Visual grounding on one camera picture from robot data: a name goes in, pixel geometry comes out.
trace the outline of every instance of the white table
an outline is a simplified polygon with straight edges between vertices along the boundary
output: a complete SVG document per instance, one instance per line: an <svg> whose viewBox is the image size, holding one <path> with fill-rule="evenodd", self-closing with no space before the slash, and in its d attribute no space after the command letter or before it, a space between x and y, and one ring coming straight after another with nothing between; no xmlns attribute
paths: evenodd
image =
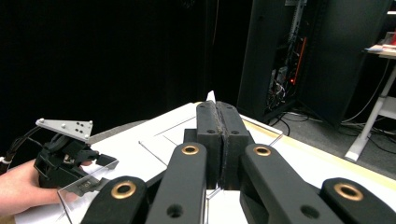
<svg viewBox="0 0 396 224"><path fill-rule="evenodd" d="M147 181L166 169L173 149L183 142L184 129L196 128L195 107L196 104L183 105L98 142L92 148L120 160L114 176L132 175ZM247 121L245 124L256 143L269 145L278 138L277 130L269 131ZM317 188L321 188L328 178L348 178L366 187L396 211L395 180L286 136L278 139L273 147L306 182ZM239 191L221 191L209 200L209 204L209 223L247 223L239 203ZM81 206L79 209L84 213L86 208ZM37 207L17 215L16 222L68 223L65 217L57 220L62 211L58 205Z"/></svg>
<svg viewBox="0 0 396 224"><path fill-rule="evenodd" d="M373 46L369 48L369 52L378 54L381 58L387 59L396 59L396 50L394 49L384 49L383 51L376 51L374 49L382 49L381 46ZM357 161L359 155L363 151L366 146L369 137L370 131L373 128L376 117L378 115L396 119L396 98L388 96L388 92L390 87L392 86L393 81L396 78L396 65L393 68L392 73L390 74L387 84L376 100L375 106L370 114L370 117L367 119L366 124L364 125L363 130L356 138L355 142L349 148L349 151L346 153L345 158L350 161Z"/></svg>

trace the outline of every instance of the metal bracket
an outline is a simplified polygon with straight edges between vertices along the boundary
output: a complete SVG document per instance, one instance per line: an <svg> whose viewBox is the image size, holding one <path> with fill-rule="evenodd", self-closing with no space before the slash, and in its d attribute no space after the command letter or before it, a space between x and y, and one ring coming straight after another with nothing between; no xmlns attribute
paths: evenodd
<svg viewBox="0 0 396 224"><path fill-rule="evenodd" d="M61 133L77 140L87 142L91 136L93 122L57 120L57 119L38 119L35 124L39 127Z"/></svg>

